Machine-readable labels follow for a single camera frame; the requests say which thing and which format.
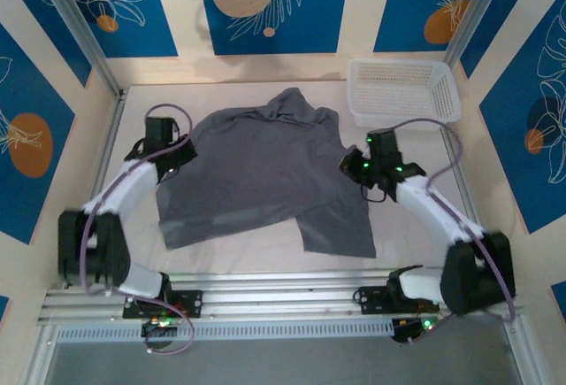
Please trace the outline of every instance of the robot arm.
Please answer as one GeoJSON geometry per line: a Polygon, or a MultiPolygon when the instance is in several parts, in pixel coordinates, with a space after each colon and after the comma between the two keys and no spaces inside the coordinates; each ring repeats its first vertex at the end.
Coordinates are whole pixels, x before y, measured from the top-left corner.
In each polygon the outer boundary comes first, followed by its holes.
{"type": "Polygon", "coordinates": [[[355,182],[386,192],[415,214],[430,230],[432,239],[447,249],[443,268],[411,266],[390,275],[388,289],[396,299],[425,299],[443,303],[455,314],[465,314],[503,301],[502,289],[472,235],[484,244],[509,289],[515,282],[509,240],[502,233],[487,233],[429,185],[417,164],[404,164],[393,130],[368,134],[371,157],[355,149],[344,157],[340,169],[355,182]]]}
{"type": "Polygon", "coordinates": [[[79,273],[81,237],[88,215],[102,201],[106,190],[113,187],[103,204],[98,207],[94,226],[90,230],[87,245],[87,271],[94,275],[94,282],[101,278],[118,291],[132,296],[163,299],[169,281],[165,274],[150,271],[131,262],[122,225],[138,203],[168,173],[173,173],[196,157],[190,140],[177,150],[133,165],[148,155],[179,144],[186,136],[173,141],[174,119],[146,119],[146,136],[135,144],[126,156],[116,178],[95,198],[84,204],[79,211],[65,211],[58,224],[58,270],[67,283],[76,281],[79,273]]]}

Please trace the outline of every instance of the metal grille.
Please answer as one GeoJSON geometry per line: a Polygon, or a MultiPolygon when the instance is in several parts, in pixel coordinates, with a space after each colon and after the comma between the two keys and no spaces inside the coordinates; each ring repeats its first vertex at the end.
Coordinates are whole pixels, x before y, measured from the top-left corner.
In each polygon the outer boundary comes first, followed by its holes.
{"type": "MultiPolygon", "coordinates": [[[[58,343],[131,343],[141,340],[141,325],[100,325],[61,327],[58,343]]],[[[266,322],[196,322],[196,341],[238,341],[247,339],[298,339],[364,336],[392,336],[389,319],[311,320],[266,322]]],[[[185,340],[191,336],[187,325],[152,341],[185,340]]]]}

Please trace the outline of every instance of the white basket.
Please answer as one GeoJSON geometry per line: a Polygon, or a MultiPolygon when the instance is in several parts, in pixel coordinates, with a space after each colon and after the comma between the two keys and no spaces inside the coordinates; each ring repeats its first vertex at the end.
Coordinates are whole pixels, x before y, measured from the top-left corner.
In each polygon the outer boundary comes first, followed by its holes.
{"type": "MultiPolygon", "coordinates": [[[[448,65],[433,60],[352,59],[348,103],[358,127],[387,128],[414,118],[460,118],[454,76],[448,65]]],[[[439,127],[428,122],[407,125],[419,130],[439,127]]]]}

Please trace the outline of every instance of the gray t-shirt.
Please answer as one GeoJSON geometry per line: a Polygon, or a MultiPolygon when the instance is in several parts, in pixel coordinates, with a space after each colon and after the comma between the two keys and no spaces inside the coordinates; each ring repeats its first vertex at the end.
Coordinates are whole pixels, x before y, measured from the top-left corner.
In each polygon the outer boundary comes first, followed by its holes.
{"type": "Polygon", "coordinates": [[[212,113],[193,143],[198,157],[157,190],[168,249],[296,218],[306,251],[376,257],[368,204],[338,167],[348,150],[335,111],[287,89],[212,113]]]}

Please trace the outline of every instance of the purple cable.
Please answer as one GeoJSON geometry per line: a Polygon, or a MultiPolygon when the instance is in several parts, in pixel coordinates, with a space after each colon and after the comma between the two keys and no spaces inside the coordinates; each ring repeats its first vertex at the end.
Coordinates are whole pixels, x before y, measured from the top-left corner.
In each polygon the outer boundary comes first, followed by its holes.
{"type": "Polygon", "coordinates": [[[407,121],[403,121],[400,124],[397,124],[394,127],[391,127],[392,130],[395,130],[396,128],[399,127],[403,127],[406,126],[407,124],[411,124],[413,122],[431,122],[433,124],[438,124],[441,127],[443,127],[445,130],[447,130],[456,140],[456,143],[458,145],[458,151],[456,153],[456,157],[455,159],[448,165],[445,166],[444,168],[440,169],[438,172],[434,173],[429,179],[428,182],[426,183],[426,191],[429,194],[429,196],[438,204],[440,205],[440,207],[450,216],[452,217],[452,219],[454,219],[454,221],[458,224],[461,225],[461,227],[463,228],[463,230],[466,232],[466,234],[468,234],[468,236],[471,238],[471,240],[478,246],[479,250],[481,251],[482,255],[484,256],[484,259],[486,260],[486,263],[490,266],[490,268],[493,271],[493,275],[495,276],[495,279],[497,280],[497,283],[499,284],[501,291],[503,292],[503,296],[505,297],[505,301],[507,303],[507,306],[509,308],[509,318],[508,319],[504,319],[503,317],[501,317],[501,319],[505,322],[512,322],[513,320],[515,320],[516,317],[516,313],[515,313],[515,306],[513,305],[513,297],[511,296],[511,293],[509,292],[509,288],[507,287],[507,284],[505,283],[505,280],[503,279],[503,276],[501,275],[501,272],[499,271],[499,268],[497,268],[497,266],[495,265],[495,261],[493,261],[492,256],[489,254],[489,252],[487,251],[486,246],[481,242],[481,239],[479,239],[479,237],[476,236],[476,234],[474,232],[472,232],[470,230],[470,228],[468,226],[466,226],[465,224],[462,223],[460,217],[458,216],[458,214],[456,214],[448,205],[446,205],[444,203],[444,201],[442,201],[442,199],[440,199],[438,196],[436,196],[434,193],[430,193],[430,188],[432,186],[432,182],[435,181],[440,175],[446,173],[447,171],[450,171],[454,166],[456,166],[457,164],[460,163],[460,161],[462,160],[462,156],[463,156],[463,144],[462,141],[460,140],[460,137],[458,137],[458,135],[455,133],[455,131],[450,128],[448,125],[446,125],[445,123],[438,121],[436,119],[429,119],[429,118],[416,118],[416,119],[409,119],[407,121]]]}
{"type": "MultiPolygon", "coordinates": [[[[169,152],[173,152],[174,150],[177,150],[178,148],[180,148],[181,146],[183,146],[185,143],[187,143],[190,138],[191,135],[193,134],[193,120],[191,119],[190,115],[188,114],[187,111],[185,111],[183,108],[181,108],[180,106],[176,105],[176,104],[156,104],[155,106],[151,107],[145,114],[144,119],[146,119],[154,110],[159,109],[159,108],[173,108],[176,109],[177,111],[181,112],[183,115],[185,115],[185,117],[187,118],[188,121],[188,133],[187,136],[179,143],[174,144],[172,147],[170,148],[166,148],[166,149],[162,149],[162,150],[158,150],[155,153],[152,153],[151,155],[148,155],[147,157],[140,159],[139,161],[137,161],[135,164],[133,164],[132,166],[130,166],[130,168],[128,168],[125,172],[123,172],[107,189],[106,191],[104,191],[103,195],[100,198],[100,201],[98,201],[94,208],[92,209],[92,211],[90,212],[90,214],[88,215],[87,218],[87,222],[85,224],[85,228],[84,231],[82,232],[82,237],[80,239],[80,254],[79,254],[79,273],[80,273],[80,284],[82,285],[82,287],[84,288],[84,291],[87,295],[96,295],[99,292],[101,292],[103,289],[98,290],[97,292],[93,292],[90,289],[90,284],[88,283],[88,278],[87,278],[87,244],[88,244],[88,234],[90,232],[90,229],[93,225],[93,222],[95,220],[95,216],[96,213],[98,212],[98,210],[100,209],[100,207],[102,205],[104,205],[104,202],[106,202],[106,199],[108,198],[108,196],[110,196],[110,194],[119,186],[119,184],[129,175],[131,174],[136,168],[138,168],[139,166],[141,166],[142,164],[145,164],[146,162],[150,161],[151,159],[157,158],[161,155],[164,155],[165,153],[169,153],[169,152]]],[[[191,322],[191,320],[188,318],[188,316],[182,312],[181,310],[179,310],[177,307],[174,307],[173,305],[170,305],[164,301],[159,301],[157,299],[150,299],[150,298],[143,298],[140,296],[133,296],[133,295],[128,295],[126,293],[120,292],[117,290],[117,292],[120,295],[124,295],[127,297],[131,297],[133,299],[137,299],[139,301],[143,301],[146,303],[152,303],[152,304],[156,304],[156,305],[160,305],[164,308],[166,308],[167,310],[171,310],[173,312],[176,312],[178,315],[181,316],[182,319],[184,319],[188,325],[191,327],[192,333],[191,333],[191,337],[188,340],[188,342],[183,345],[181,348],[179,348],[178,350],[173,350],[173,351],[160,351],[160,350],[153,350],[148,346],[148,339],[145,340],[145,345],[148,348],[148,351],[150,351],[151,353],[154,354],[158,354],[158,355],[174,355],[174,354],[179,354],[180,352],[186,350],[192,343],[193,340],[195,338],[195,327],[193,326],[193,323],[191,322]]]]}

